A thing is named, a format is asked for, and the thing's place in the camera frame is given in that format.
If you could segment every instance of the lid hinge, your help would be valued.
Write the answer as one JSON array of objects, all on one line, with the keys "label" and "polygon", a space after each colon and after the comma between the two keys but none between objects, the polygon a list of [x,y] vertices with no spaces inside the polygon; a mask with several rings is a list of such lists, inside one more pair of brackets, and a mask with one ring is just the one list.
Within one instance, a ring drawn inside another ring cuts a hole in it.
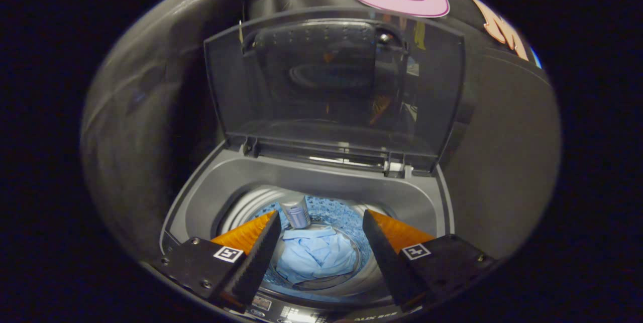
[{"label": "lid hinge", "polygon": [[255,137],[246,137],[246,140],[239,147],[239,153],[243,156],[252,156],[257,158],[259,156],[259,139]]},{"label": "lid hinge", "polygon": [[407,165],[404,154],[390,153],[384,161],[384,176],[397,179],[411,178],[413,166]]}]

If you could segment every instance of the washing machine lid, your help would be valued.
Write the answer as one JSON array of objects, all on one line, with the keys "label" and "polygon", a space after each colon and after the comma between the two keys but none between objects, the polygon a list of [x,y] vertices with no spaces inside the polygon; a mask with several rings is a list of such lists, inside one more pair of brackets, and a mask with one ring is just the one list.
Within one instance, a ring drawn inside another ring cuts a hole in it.
[{"label": "washing machine lid", "polygon": [[228,139],[324,151],[321,160],[393,156],[415,172],[438,161],[464,78],[460,33],[372,9],[275,14],[204,48]]}]

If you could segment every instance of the black fabric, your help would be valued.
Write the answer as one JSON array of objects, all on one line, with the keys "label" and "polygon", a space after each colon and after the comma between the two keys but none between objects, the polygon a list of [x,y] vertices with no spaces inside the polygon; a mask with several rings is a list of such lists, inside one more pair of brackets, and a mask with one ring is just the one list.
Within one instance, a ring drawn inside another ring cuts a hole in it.
[{"label": "black fabric", "polygon": [[81,131],[85,181],[136,259],[158,252],[172,200],[215,144],[202,44],[242,11],[243,0],[164,0],[119,39],[92,82]]}]

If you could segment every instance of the metal can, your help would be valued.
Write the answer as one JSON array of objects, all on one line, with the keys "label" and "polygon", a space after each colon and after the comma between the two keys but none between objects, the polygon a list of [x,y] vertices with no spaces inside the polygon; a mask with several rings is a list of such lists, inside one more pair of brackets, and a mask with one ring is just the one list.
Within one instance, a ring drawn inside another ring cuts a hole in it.
[{"label": "metal can", "polygon": [[280,200],[279,205],[294,229],[304,229],[310,225],[310,215],[308,215],[305,196],[302,195],[300,199]]}]

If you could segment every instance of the light blue cloth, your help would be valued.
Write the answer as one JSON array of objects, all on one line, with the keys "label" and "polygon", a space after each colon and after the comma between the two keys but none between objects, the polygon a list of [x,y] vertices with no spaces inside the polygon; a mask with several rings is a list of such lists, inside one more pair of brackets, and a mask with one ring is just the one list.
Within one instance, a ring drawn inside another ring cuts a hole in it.
[{"label": "light blue cloth", "polygon": [[357,259],[351,241],[332,227],[285,231],[283,242],[276,270],[293,284],[350,273]]}]

